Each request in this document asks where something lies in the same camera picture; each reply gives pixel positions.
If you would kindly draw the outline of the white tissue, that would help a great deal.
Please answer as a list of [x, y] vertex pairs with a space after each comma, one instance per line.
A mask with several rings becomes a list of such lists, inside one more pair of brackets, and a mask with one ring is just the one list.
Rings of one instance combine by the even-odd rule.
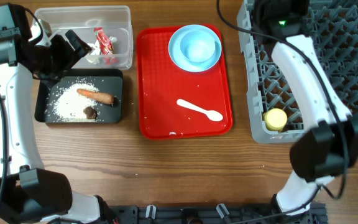
[[99, 64], [100, 59], [98, 55], [101, 55], [99, 42], [96, 41], [94, 44], [88, 43], [88, 45], [91, 47], [91, 52], [85, 56], [85, 59], [87, 59], [89, 63], [92, 63], [94, 65]]

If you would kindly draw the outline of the white rice pile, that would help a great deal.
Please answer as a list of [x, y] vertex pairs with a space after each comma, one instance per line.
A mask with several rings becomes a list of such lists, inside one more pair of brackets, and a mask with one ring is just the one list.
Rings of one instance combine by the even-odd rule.
[[79, 95], [77, 89], [98, 92], [89, 78], [69, 78], [57, 83], [48, 94], [44, 118], [48, 122], [78, 123], [95, 122], [96, 119], [86, 119], [83, 110], [92, 106], [96, 110], [99, 103], [90, 98]]

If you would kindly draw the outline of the red snack wrapper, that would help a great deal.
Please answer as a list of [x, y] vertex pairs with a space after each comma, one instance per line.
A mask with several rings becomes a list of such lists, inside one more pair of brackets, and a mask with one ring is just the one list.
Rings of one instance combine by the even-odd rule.
[[96, 39], [99, 43], [99, 48], [103, 60], [106, 65], [114, 65], [119, 62], [119, 60], [114, 56], [114, 46], [113, 44], [117, 42], [117, 38], [113, 36], [107, 36], [102, 27], [94, 28], [94, 33]]

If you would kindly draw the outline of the brown food lump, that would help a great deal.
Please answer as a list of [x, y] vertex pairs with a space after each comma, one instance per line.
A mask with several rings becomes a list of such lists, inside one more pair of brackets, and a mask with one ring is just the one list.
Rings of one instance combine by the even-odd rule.
[[83, 112], [86, 115], [86, 119], [96, 119], [98, 116], [98, 112], [92, 106], [86, 107]]

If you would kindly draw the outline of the white plastic spoon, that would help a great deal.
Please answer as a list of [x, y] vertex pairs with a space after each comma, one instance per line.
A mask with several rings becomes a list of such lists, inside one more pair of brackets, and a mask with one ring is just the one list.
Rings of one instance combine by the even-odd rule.
[[193, 111], [197, 111], [199, 113], [204, 114], [209, 120], [214, 121], [214, 122], [219, 122], [223, 120], [223, 115], [215, 110], [206, 110], [203, 108], [200, 108], [199, 106], [194, 105], [193, 103], [190, 103], [186, 100], [183, 99], [178, 99], [177, 100], [177, 105], [181, 106], [183, 108], [189, 109], [189, 110], [193, 110]]

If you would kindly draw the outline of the light blue plate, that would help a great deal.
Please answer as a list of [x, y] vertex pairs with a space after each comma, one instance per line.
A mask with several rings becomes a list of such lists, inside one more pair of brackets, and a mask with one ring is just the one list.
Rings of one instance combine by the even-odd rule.
[[[206, 62], [197, 65], [193, 65], [188, 61], [186, 61], [180, 50], [180, 41], [182, 37], [187, 32], [193, 30], [202, 30], [209, 33], [213, 37], [215, 42], [215, 52], [213, 56]], [[216, 63], [219, 61], [222, 52], [223, 52], [223, 47], [218, 35], [212, 29], [198, 24], [192, 24], [179, 28], [177, 31], [173, 33], [168, 43], [168, 53], [172, 62], [180, 69], [185, 70], [187, 72], [198, 73], [198, 72], [204, 72], [209, 70], [214, 65], [216, 65]]]

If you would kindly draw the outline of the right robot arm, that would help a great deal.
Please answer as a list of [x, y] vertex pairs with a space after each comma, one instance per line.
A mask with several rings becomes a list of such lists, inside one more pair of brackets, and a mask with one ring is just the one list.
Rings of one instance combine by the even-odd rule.
[[346, 183], [358, 158], [358, 119], [333, 90], [321, 67], [313, 39], [304, 34], [308, 1], [256, 1], [253, 30], [284, 74], [303, 120], [304, 135], [290, 149], [293, 168], [275, 196], [288, 216], [305, 213], [311, 201], [335, 177]]

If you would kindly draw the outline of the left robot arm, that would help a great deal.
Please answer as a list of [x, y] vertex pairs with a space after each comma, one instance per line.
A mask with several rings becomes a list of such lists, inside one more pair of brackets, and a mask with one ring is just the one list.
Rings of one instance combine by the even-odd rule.
[[30, 94], [36, 74], [74, 66], [90, 47], [73, 31], [47, 46], [33, 34], [31, 11], [0, 5], [0, 219], [8, 223], [98, 223], [108, 220], [99, 196], [72, 191], [67, 177], [45, 170], [35, 141]]

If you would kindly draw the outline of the light blue bowl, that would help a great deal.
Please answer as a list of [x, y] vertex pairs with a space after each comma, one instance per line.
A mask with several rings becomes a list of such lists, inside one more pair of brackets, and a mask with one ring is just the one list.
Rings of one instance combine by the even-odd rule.
[[187, 32], [180, 41], [180, 50], [186, 61], [193, 65], [209, 60], [215, 52], [213, 37], [202, 30]]

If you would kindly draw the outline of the yellow plastic cup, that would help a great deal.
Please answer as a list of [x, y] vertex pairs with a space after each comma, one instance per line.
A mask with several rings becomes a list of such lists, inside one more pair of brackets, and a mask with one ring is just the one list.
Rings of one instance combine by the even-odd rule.
[[274, 108], [262, 115], [266, 128], [269, 131], [282, 131], [287, 124], [287, 114], [284, 110]]

